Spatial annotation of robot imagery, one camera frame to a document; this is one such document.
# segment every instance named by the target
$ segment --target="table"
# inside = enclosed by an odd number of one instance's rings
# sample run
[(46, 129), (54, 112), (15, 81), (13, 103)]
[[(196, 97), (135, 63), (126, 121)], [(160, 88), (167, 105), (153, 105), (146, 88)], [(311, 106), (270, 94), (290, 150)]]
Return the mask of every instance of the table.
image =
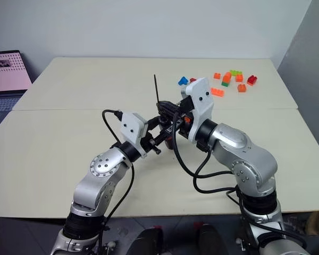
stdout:
[[(257, 83), (246, 93), (213, 79), (215, 72), (243, 71), (244, 80), (254, 74)], [(159, 98), (181, 100), (177, 82), (182, 76), (208, 77), (210, 86), (224, 89), (214, 97), (215, 109), (296, 109), (297, 104), (269, 59), (172, 59), (172, 58), (77, 58), (59, 57), (33, 83), (14, 110), (133, 109), (155, 112), (156, 74)]]
[[(100, 110), (12, 111), (0, 125), (0, 216), (63, 218), (75, 185), (92, 158), (114, 143)], [(108, 118), (112, 127), (119, 123)], [(219, 109), (213, 120), (245, 131), (278, 162), (277, 193), (284, 212), (319, 210), (319, 146), (296, 109)], [(182, 137), (179, 150), (191, 169), (206, 154)], [(162, 144), (135, 162), (136, 178), (114, 216), (232, 214), (238, 207), (224, 193), (200, 194)], [(225, 170), (214, 158), (204, 173)], [(124, 194), (130, 171), (117, 185), (109, 209)], [(204, 189), (234, 186), (233, 176), (199, 181)]]

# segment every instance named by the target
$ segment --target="floor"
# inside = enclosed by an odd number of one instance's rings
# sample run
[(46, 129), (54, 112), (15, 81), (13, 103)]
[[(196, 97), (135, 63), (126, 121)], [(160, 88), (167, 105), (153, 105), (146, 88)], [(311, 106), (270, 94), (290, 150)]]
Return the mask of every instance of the floor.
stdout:
[[(163, 254), (198, 254), (194, 223), (200, 222), (212, 224), (219, 230), (230, 255), (246, 254), (234, 242), (239, 226), (238, 215), (112, 218), (109, 223), (111, 230), (104, 232), (103, 242), (117, 241), (117, 249), (111, 255), (125, 255), (131, 242), (142, 230), (161, 226), (164, 231)], [(64, 219), (0, 218), (0, 255), (49, 254), (63, 223)], [(319, 236), (307, 237), (306, 240), (310, 252), (319, 246)]]

